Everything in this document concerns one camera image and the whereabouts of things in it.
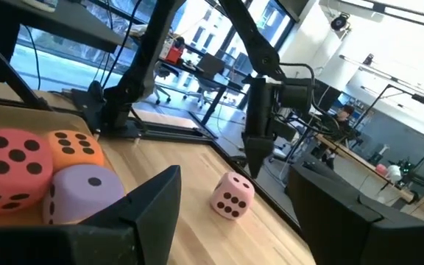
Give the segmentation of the office chair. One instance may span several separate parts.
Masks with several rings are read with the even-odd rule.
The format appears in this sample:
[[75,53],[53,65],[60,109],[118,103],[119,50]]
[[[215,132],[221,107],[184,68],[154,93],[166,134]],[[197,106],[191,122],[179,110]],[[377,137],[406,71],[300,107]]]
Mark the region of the office chair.
[[198,98],[199,108],[202,109],[207,102],[205,98],[205,93],[216,92],[219,90],[219,85],[215,82],[210,81],[209,79],[198,79],[200,92],[186,92],[183,96],[183,99],[187,99],[189,96],[194,96]]
[[[155,68],[154,68],[154,79],[156,79],[157,77],[165,79],[169,75],[170,75],[170,71],[168,69],[166,69],[161,62],[156,62]],[[157,105],[160,104],[160,93],[163,93],[164,95],[166,95],[167,96],[166,102],[170,103],[171,95],[169,93],[165,92],[162,87],[155,84],[154,94],[157,98],[155,104],[157,104]]]

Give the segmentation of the white round object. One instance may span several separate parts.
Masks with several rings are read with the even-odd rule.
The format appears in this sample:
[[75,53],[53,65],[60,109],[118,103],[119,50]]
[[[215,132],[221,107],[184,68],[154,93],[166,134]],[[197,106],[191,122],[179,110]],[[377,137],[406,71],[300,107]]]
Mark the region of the white round object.
[[398,165],[391,165],[386,168],[386,179],[391,183],[396,183],[402,180],[403,176]]

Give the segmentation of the red desk object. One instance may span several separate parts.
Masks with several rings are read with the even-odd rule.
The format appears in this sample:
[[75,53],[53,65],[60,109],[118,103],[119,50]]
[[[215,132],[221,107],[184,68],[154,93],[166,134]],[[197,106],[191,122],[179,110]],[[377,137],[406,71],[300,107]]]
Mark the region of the red desk object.
[[185,48],[185,41],[183,37],[178,37],[169,40],[169,50],[166,55],[165,61],[177,64],[178,60],[183,54]]

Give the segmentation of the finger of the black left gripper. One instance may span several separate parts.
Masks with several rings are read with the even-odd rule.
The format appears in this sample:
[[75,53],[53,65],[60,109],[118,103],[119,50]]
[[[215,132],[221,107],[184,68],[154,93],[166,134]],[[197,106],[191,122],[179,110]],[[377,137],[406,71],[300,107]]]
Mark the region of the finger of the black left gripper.
[[244,152],[250,170],[250,177],[256,179],[264,160],[272,154],[274,141],[270,137],[244,138]]

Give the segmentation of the purple foam die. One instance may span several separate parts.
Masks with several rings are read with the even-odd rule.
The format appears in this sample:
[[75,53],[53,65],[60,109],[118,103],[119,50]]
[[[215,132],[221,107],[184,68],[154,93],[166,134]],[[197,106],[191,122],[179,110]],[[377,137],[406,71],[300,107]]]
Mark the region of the purple foam die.
[[124,195],[124,186],[115,172],[90,164],[69,166],[52,178],[43,198],[43,222],[48,225],[76,224]]

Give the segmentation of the orange foam die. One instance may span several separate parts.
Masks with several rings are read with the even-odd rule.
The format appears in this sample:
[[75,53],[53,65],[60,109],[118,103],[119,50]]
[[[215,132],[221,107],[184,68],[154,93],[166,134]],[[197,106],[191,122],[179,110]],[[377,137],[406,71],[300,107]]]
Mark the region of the orange foam die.
[[92,136],[74,130],[55,130],[46,134],[52,152],[54,171],[78,164],[105,165],[101,146]]

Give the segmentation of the black office desk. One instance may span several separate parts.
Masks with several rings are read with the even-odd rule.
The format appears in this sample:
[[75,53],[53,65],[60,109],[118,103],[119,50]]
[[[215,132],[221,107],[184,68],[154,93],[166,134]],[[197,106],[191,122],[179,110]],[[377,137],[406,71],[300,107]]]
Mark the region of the black office desk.
[[211,79],[211,78],[205,77],[204,74],[202,72],[200,72],[199,70],[193,70],[192,68],[188,68],[188,67],[184,66],[182,63],[174,64],[174,63],[171,63],[169,61],[162,60],[162,59],[159,59],[158,61],[162,62],[165,65],[168,65],[170,68],[175,68],[177,70],[186,71],[189,74],[192,74],[199,79],[205,79],[205,80],[211,81],[214,84],[219,86],[218,94],[216,95],[216,97],[212,101],[211,106],[208,108],[207,112],[204,115],[204,118],[199,120],[199,123],[203,127],[208,123],[209,118],[212,116],[213,112],[215,111],[215,107],[218,105],[220,99],[222,98],[222,96],[224,95],[226,90],[232,90],[232,91],[236,91],[238,93],[244,94],[244,92],[242,91],[242,89],[239,87],[239,85],[237,83],[230,81],[230,80],[227,80],[221,74],[215,74],[215,76]]

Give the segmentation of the red foam die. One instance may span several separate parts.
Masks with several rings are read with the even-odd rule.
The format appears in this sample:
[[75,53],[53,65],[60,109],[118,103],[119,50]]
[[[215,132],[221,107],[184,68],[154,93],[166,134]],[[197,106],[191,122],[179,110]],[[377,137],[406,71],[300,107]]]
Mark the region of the red foam die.
[[0,129],[0,214],[42,199],[52,174],[52,154],[45,138],[25,130]]

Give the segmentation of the black ceiling device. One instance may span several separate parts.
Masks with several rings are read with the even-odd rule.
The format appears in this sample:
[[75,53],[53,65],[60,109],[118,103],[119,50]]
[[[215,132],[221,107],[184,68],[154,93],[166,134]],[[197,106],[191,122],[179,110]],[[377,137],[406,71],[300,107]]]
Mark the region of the black ceiling device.
[[350,28],[350,14],[341,13],[338,17],[332,20],[331,29],[335,32],[342,32]]

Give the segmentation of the black monitor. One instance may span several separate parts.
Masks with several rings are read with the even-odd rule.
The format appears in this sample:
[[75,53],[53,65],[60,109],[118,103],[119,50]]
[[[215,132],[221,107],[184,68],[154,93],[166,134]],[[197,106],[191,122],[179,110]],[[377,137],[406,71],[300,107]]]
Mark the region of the black monitor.
[[341,91],[327,85],[326,83],[315,80],[314,98],[320,109],[328,111],[333,103],[339,98]]

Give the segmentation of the dark laptop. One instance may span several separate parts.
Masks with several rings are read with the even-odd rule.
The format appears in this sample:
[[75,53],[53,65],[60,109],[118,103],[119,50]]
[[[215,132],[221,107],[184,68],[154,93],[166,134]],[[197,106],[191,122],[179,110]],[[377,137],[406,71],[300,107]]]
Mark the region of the dark laptop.
[[223,73],[225,62],[212,54],[206,53],[197,63],[197,68],[202,69],[205,77],[213,78],[216,74]]

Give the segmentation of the light pink foam die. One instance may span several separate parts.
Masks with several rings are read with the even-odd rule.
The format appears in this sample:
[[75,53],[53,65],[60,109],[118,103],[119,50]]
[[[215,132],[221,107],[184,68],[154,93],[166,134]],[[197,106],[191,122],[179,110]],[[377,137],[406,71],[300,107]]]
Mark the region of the light pink foam die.
[[213,190],[210,206],[220,216],[237,220],[251,206],[255,196],[252,183],[235,172],[225,173]]

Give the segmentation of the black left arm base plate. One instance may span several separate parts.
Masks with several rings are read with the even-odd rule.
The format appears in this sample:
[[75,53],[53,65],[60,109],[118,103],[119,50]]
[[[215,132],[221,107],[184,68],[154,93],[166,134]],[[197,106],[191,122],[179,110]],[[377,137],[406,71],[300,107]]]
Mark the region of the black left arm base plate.
[[116,100],[100,102],[91,93],[77,89],[71,90],[75,107],[92,132],[110,138],[140,138],[147,130],[146,125],[137,118],[129,117],[132,105]]

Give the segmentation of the grey desk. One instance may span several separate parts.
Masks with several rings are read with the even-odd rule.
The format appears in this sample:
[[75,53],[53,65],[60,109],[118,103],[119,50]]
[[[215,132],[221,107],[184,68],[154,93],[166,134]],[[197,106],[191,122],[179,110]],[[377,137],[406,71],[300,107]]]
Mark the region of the grey desk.
[[43,30],[78,43],[113,53],[123,37],[115,33],[81,4],[59,0],[53,13],[39,10],[22,0],[0,0],[20,24]]

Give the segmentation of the person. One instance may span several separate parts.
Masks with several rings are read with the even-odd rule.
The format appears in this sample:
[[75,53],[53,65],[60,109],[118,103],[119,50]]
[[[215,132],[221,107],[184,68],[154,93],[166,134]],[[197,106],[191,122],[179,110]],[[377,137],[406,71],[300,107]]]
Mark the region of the person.
[[[337,122],[338,126],[331,122],[328,128],[333,131],[331,136],[328,136],[332,141],[342,141],[350,131],[349,118],[354,113],[354,106],[343,105],[337,114],[333,115],[333,119]],[[323,151],[321,161],[324,162],[331,170],[334,170],[334,161],[336,154],[328,149],[328,145],[321,143],[320,146]]]

